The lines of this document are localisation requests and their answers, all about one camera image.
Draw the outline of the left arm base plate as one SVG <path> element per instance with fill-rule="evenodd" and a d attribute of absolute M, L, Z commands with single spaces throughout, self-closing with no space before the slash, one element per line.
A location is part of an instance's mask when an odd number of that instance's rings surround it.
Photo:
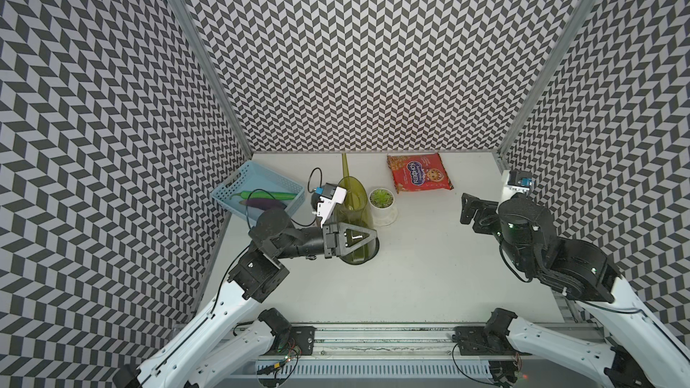
<path fill-rule="evenodd" d="M 293 350 L 298 352 L 300 356 L 312 356 L 315 344 L 316 327 L 310 325 L 293 326 L 276 338 L 273 350 L 284 355 L 287 355 L 289 350 Z"/>

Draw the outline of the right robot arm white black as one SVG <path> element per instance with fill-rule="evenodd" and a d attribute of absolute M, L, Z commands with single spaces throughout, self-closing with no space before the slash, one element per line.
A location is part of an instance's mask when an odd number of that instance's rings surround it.
<path fill-rule="evenodd" d="M 615 340 L 595 344 L 495 309 L 491 346 L 548 359 L 603 387 L 687 387 L 689 349 L 653 314 L 595 244 L 557 235 L 552 212 L 523 194 L 503 202 L 462 197 L 460 221 L 493 236 L 524 282 L 538 280 L 591 314 Z"/>

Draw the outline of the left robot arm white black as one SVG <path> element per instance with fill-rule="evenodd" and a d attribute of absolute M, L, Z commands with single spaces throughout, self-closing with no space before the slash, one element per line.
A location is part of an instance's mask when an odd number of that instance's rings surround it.
<path fill-rule="evenodd" d="M 171 341 L 140 365 L 127 365 L 113 377 L 117 387 L 211 387 L 287 337 L 290 322 L 275 308 L 231 341 L 224 338 L 262 304 L 289 270 L 282 260 L 341 258 L 374 244 L 377 232 L 343 222 L 297 228 L 278 208 L 265 211 L 249 231 L 248 248 L 208 303 Z"/>

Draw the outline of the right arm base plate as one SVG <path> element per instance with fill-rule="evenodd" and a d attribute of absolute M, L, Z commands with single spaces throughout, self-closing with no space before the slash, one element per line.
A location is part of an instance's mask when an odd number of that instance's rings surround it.
<path fill-rule="evenodd" d="M 452 339 L 458 345 L 462 356 L 523 355 L 523 352 L 513 348 L 503 335 L 487 332 L 483 326 L 456 326 Z"/>

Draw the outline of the green transparent watering can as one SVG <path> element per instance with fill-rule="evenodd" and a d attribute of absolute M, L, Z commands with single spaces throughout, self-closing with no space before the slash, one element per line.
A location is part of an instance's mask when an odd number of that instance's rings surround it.
<path fill-rule="evenodd" d="M 345 201 L 336 208 L 336 217 L 339 222 L 366 226 L 374 229 L 373 219 L 368 207 L 368 194 L 363 184 L 350 174 L 348 158 L 341 155 L 343 178 L 338 183 L 347 190 Z M 342 259 L 350 265 L 362 265 L 373 259 Z"/>

